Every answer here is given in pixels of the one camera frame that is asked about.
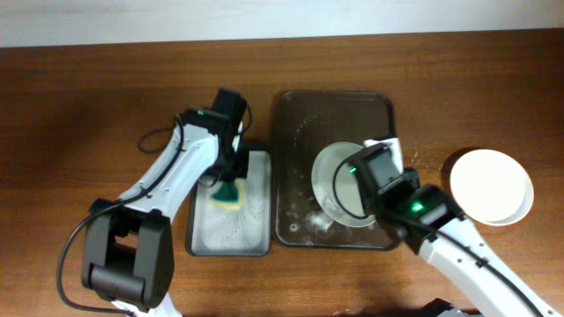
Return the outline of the white plate scribble stain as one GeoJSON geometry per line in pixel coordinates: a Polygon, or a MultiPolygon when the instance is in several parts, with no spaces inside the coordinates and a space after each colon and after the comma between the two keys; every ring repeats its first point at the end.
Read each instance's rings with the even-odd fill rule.
{"type": "Polygon", "coordinates": [[[512,225],[531,210],[534,188],[527,173],[511,173],[493,178],[479,188],[478,206],[465,209],[475,220],[486,225],[512,225]]]}

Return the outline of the white plate front stain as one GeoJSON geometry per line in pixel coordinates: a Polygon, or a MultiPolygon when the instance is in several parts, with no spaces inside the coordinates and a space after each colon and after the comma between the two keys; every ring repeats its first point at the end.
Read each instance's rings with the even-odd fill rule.
{"type": "Polygon", "coordinates": [[[534,188],[526,170],[500,151],[469,151],[449,174],[450,192],[466,215],[491,226],[515,224],[532,209],[534,188]]]}

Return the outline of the green yellow sponge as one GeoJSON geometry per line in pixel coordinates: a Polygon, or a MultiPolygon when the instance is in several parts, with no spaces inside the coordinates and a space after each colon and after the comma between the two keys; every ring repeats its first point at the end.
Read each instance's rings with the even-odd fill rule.
{"type": "Polygon", "coordinates": [[[240,180],[233,182],[222,182],[221,186],[215,191],[210,202],[212,206],[222,210],[240,210],[246,199],[246,191],[240,180]]]}

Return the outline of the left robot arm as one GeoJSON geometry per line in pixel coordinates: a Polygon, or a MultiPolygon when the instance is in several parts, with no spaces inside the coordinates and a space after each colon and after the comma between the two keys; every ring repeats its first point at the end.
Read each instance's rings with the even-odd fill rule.
{"type": "Polygon", "coordinates": [[[248,102],[218,91],[209,108],[178,114],[163,152],[140,181],[115,201],[96,200],[85,228],[82,284],[128,316],[177,315],[168,295],[174,274],[171,224],[204,176],[233,182],[247,175],[240,146],[248,102]]]}

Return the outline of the pale grey plate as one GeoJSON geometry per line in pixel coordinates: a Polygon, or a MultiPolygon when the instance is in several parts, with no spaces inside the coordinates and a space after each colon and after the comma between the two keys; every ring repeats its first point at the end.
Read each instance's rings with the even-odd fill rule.
{"type": "Polygon", "coordinates": [[[312,189],[322,210],[335,222],[349,227],[366,227],[375,222],[375,216],[357,219],[343,210],[345,207],[357,217],[365,215],[358,183],[349,172],[350,166],[338,168],[341,162],[361,149],[361,145],[349,142],[330,144],[317,155],[311,172],[312,189]]]}

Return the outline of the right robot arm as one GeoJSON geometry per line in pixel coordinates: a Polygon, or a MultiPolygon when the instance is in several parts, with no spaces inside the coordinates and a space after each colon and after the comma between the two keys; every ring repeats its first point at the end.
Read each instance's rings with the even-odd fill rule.
{"type": "Polygon", "coordinates": [[[365,217],[448,278],[482,315],[558,315],[488,246],[452,197],[420,185],[416,170],[397,167],[388,144],[365,146],[344,163],[365,217]]]}

